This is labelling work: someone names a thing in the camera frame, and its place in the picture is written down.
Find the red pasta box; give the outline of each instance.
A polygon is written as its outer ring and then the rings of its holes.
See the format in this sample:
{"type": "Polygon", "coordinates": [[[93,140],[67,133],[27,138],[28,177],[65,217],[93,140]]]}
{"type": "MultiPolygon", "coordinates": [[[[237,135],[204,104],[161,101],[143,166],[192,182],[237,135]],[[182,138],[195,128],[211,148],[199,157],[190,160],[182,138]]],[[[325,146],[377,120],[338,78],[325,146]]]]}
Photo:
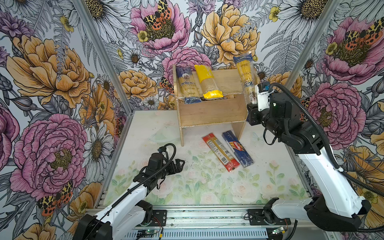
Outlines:
{"type": "Polygon", "coordinates": [[[224,145],[215,137],[213,133],[210,133],[203,137],[205,143],[215,153],[216,157],[219,158],[224,167],[228,172],[237,168],[240,163],[232,156],[232,154],[224,147],[224,145]]]}

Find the red wire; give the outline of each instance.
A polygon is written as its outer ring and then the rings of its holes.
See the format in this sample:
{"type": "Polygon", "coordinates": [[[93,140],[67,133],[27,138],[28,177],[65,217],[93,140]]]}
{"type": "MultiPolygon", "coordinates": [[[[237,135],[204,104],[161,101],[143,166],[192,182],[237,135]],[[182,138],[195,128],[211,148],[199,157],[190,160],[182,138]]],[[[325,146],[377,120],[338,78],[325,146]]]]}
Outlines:
{"type": "Polygon", "coordinates": [[[157,224],[159,225],[160,228],[163,228],[163,227],[161,226],[160,221],[159,221],[156,217],[153,217],[153,219],[157,222],[157,224]]]}

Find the barilla logo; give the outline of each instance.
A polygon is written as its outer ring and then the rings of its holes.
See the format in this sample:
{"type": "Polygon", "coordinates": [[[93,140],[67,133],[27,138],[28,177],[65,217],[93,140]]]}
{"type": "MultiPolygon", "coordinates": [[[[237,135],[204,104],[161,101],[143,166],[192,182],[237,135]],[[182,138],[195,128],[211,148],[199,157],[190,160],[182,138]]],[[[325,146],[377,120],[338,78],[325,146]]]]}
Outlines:
{"type": "Polygon", "coordinates": [[[239,151],[244,151],[243,146],[239,142],[229,142],[232,148],[237,149],[239,151]]]}

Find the yellow flower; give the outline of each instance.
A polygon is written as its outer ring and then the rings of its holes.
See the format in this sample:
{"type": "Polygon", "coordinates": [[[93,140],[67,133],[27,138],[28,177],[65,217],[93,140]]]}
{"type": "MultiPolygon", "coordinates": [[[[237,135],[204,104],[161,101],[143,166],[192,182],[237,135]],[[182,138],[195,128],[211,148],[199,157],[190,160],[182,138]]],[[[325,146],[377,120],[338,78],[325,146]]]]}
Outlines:
{"type": "Polygon", "coordinates": [[[41,226],[39,223],[35,223],[14,240],[55,240],[55,232],[56,227],[50,226],[49,224],[41,226]]]}
{"type": "Polygon", "coordinates": [[[260,37],[260,32],[257,32],[256,26],[244,35],[227,41],[242,27],[249,26],[249,24],[249,17],[240,15],[238,8],[234,8],[233,5],[228,7],[228,4],[223,5],[221,16],[215,12],[211,12],[207,16],[201,34],[209,41],[205,44],[206,46],[218,48],[219,58],[217,61],[219,63],[235,65],[234,56],[247,52],[251,52],[252,56],[255,55],[260,37]]]}
{"type": "Polygon", "coordinates": [[[271,12],[269,14],[269,20],[272,20],[272,22],[276,22],[279,18],[277,17],[277,14],[280,12],[279,7],[273,7],[271,8],[271,12]]]}
{"type": "MultiPolygon", "coordinates": [[[[155,96],[158,93],[156,82],[141,71],[122,71],[118,75],[118,79],[120,80],[128,99],[130,99],[131,96],[134,96],[144,100],[145,98],[155,96]]],[[[116,89],[114,89],[113,94],[116,98],[119,98],[116,89]]]]}
{"type": "Polygon", "coordinates": [[[367,199],[371,204],[376,204],[378,201],[377,200],[378,195],[374,192],[371,192],[371,191],[365,189],[365,188],[362,190],[361,196],[364,196],[365,199],[367,199]]]}
{"type": "MultiPolygon", "coordinates": [[[[368,147],[349,146],[346,149],[344,161],[354,169],[354,172],[348,172],[349,175],[373,188],[384,191],[384,162],[368,147]]],[[[364,196],[372,205],[366,215],[365,224],[369,227],[381,226],[384,222],[384,197],[360,186],[356,186],[356,193],[364,196]]]]}
{"type": "Polygon", "coordinates": [[[139,38],[139,41],[140,42],[146,42],[148,41],[148,33],[146,31],[140,31],[138,34],[137,34],[137,37],[139,38]]]}
{"type": "Polygon", "coordinates": [[[73,212],[67,216],[67,219],[71,222],[75,222],[84,216],[87,209],[92,209],[100,189],[101,183],[98,182],[92,182],[85,185],[80,191],[79,196],[71,202],[70,209],[73,212]]]}
{"type": "Polygon", "coordinates": [[[120,49],[118,49],[118,55],[119,55],[119,58],[121,58],[121,59],[124,58],[124,56],[123,56],[123,54],[122,54],[122,51],[121,51],[120,49]]]}
{"type": "Polygon", "coordinates": [[[21,39],[15,37],[13,45],[23,54],[23,58],[7,58],[7,70],[15,84],[20,87],[22,96],[43,96],[41,104],[46,104],[55,95],[62,96],[70,108],[75,108],[81,99],[91,93],[89,73],[75,50],[66,46],[67,56],[61,71],[61,80],[57,79],[57,59],[55,43],[52,39],[44,43],[36,37],[21,39]]]}
{"type": "Polygon", "coordinates": [[[79,117],[81,124],[86,127],[91,125],[100,126],[103,122],[107,125],[107,130],[114,136],[115,117],[112,110],[113,104],[107,97],[109,93],[103,89],[100,83],[97,84],[96,90],[92,91],[92,96],[84,98],[79,109],[79,117]]]}
{"type": "Polygon", "coordinates": [[[169,95],[164,98],[164,102],[159,102],[157,109],[176,109],[176,98],[173,95],[169,95]]]}
{"type": "Polygon", "coordinates": [[[337,43],[336,42],[330,43],[327,49],[325,50],[325,53],[328,55],[332,55],[336,51],[336,49],[337,49],[337,43]]]}
{"type": "MultiPolygon", "coordinates": [[[[278,73],[276,75],[272,75],[270,78],[267,78],[267,81],[270,83],[281,83],[285,85],[288,80],[289,74],[291,71],[285,72],[283,74],[278,73]]],[[[298,76],[293,87],[291,88],[291,93],[293,93],[296,97],[301,98],[301,85],[303,84],[303,78],[298,76]]]]}
{"type": "Polygon", "coordinates": [[[61,16],[60,22],[64,25],[65,30],[73,32],[73,26],[70,25],[68,18],[61,16]]]}

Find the floral tabletop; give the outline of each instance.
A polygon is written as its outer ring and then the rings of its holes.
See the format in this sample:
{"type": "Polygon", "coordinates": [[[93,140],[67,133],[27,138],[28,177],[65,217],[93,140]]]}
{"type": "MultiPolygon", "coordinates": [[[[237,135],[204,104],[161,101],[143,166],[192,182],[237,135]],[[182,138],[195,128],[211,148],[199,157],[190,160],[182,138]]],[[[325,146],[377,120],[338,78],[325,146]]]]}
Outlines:
{"type": "Polygon", "coordinates": [[[308,196],[285,146],[264,143],[262,126],[247,124],[240,139],[255,163],[227,172],[201,137],[213,132],[224,143],[221,134],[230,129],[230,124],[183,129],[181,147],[176,111],[136,111],[104,203],[117,199],[148,164],[150,154],[169,142],[176,145],[175,158],[185,160],[185,166],[147,196],[153,205],[265,204],[272,197],[308,196]]]}

